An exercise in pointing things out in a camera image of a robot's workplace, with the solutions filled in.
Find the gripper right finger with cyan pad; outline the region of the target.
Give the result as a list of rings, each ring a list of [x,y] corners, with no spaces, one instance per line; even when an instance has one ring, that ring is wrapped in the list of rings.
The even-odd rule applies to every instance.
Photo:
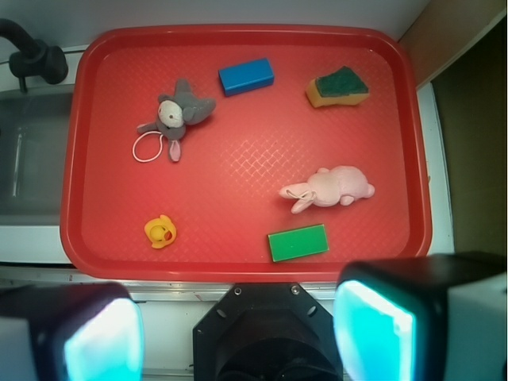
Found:
[[[347,264],[333,332],[352,380],[504,380],[507,260],[486,252]]]

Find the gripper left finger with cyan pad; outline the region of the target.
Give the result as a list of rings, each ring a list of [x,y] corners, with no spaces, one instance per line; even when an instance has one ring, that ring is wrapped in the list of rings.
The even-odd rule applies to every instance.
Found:
[[[119,283],[1,291],[3,380],[140,380],[140,308]]]

